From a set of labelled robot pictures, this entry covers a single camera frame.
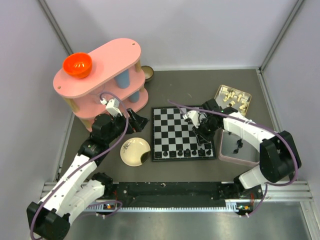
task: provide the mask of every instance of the metal tray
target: metal tray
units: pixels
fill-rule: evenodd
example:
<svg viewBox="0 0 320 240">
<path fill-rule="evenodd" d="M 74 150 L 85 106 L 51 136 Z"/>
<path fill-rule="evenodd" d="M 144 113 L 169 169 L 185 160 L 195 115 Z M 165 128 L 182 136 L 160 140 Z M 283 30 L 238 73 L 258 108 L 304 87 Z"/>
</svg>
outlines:
<svg viewBox="0 0 320 240">
<path fill-rule="evenodd" d="M 223 109 L 233 107 L 243 116 L 247 114 L 251 98 L 251 94 L 226 85 L 221 85 L 214 97 Z"/>
<path fill-rule="evenodd" d="M 231 104 L 231 107 L 238 110 L 239 113 L 245 116 L 248 111 L 252 96 L 247 92 L 235 89 L 233 87 L 221 85 L 214 98 L 218 105 L 223 109 L 230 107 L 230 104 L 233 101 L 234 104 Z M 219 136 L 217 137 L 218 141 L 216 143 L 216 152 L 219 160 L 249 167 L 254 167 L 259 164 L 259 153 L 249 143 L 243 141 L 243 147 L 239 148 L 238 153 L 234 153 L 234 150 L 238 148 L 237 140 L 240 139 L 240 137 L 233 133 L 229 134 L 227 131 L 222 129 L 221 131 L 217 132 L 217 134 Z"/>
</svg>

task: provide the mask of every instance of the chess board border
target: chess board border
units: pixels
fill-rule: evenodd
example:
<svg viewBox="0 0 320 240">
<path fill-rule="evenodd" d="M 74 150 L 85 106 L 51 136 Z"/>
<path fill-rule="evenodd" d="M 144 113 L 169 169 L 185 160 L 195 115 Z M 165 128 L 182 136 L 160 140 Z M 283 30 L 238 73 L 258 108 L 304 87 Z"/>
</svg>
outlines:
<svg viewBox="0 0 320 240">
<path fill-rule="evenodd" d="M 191 108 L 200 108 L 199 105 L 188 105 Z M 151 107 L 151 162 L 179 162 L 179 161 L 193 161 L 193 160 L 216 160 L 216 146 L 214 141 L 211 142 L 212 145 L 212 155 L 213 156 L 195 156 L 195 157 L 168 157 L 162 159 L 155 159 L 155 109 L 177 109 L 176 106 L 154 106 Z"/>
</svg>

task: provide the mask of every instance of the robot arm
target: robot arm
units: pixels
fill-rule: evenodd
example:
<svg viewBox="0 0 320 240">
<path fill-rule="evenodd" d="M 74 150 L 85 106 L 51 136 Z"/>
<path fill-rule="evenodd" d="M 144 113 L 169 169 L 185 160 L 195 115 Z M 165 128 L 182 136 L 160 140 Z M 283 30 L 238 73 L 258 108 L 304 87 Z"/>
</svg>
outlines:
<svg viewBox="0 0 320 240">
<path fill-rule="evenodd" d="M 222 109 L 215 99 L 205 102 L 201 107 L 205 110 L 224 113 L 244 120 L 244 122 L 241 122 L 214 114 L 208 114 L 206 118 L 199 120 L 199 113 L 195 110 L 189 111 L 183 116 L 186 121 L 192 122 L 194 125 L 192 130 L 198 138 L 205 139 L 208 142 L 213 141 L 215 131 L 222 128 L 238 135 L 259 152 L 259 165 L 234 179 L 235 184 L 238 184 L 240 189 L 251 189 L 266 182 L 276 183 L 295 171 L 289 151 L 274 134 L 248 124 L 254 122 L 242 116 L 232 107 Z M 292 149 L 297 166 L 300 168 L 301 161 L 293 137 L 287 131 L 282 131 L 279 135 L 285 139 Z"/>
<path fill-rule="evenodd" d="M 102 102 L 106 105 L 106 110 L 110 115 L 100 114 L 95 118 L 89 138 L 83 142 L 71 166 L 55 185 L 53 191 L 57 186 L 61 184 L 63 186 L 47 200 L 36 219 L 34 233 L 47 240 L 64 239 L 71 224 L 89 204 L 102 196 L 109 196 L 113 191 L 113 180 L 104 173 L 96 173 L 87 185 L 81 188 L 82 183 L 101 164 L 107 154 L 95 161 L 89 162 L 89 160 L 105 152 L 109 144 L 124 132 L 126 126 L 126 118 L 119 110 L 117 100 Z M 149 120 L 137 115 L 130 108 L 127 109 L 127 112 L 129 119 L 126 134 L 141 132 Z M 87 164 L 71 176 L 85 163 Z M 48 198 L 51 192 L 39 203 L 32 202 L 28 206 L 29 226 L 41 203 Z"/>
</svg>

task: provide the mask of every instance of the orange cup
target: orange cup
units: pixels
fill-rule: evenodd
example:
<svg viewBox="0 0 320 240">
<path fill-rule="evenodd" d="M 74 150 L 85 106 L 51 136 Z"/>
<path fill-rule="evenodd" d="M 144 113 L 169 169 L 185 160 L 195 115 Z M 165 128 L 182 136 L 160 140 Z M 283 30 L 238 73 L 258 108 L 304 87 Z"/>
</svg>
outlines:
<svg viewBox="0 0 320 240">
<path fill-rule="evenodd" d="M 62 68 L 70 76 L 83 79 L 91 73 L 92 59 L 85 52 L 76 52 L 63 61 Z"/>
</svg>

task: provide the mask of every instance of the brass bowl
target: brass bowl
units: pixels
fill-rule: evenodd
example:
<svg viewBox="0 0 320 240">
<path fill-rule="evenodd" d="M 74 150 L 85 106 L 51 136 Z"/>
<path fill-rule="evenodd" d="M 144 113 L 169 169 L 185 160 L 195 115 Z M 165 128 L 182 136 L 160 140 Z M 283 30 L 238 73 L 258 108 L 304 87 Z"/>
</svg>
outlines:
<svg viewBox="0 0 320 240">
<path fill-rule="evenodd" d="M 155 71 L 150 66 L 141 66 L 141 68 L 144 72 L 145 82 L 150 82 L 154 78 Z"/>
</svg>

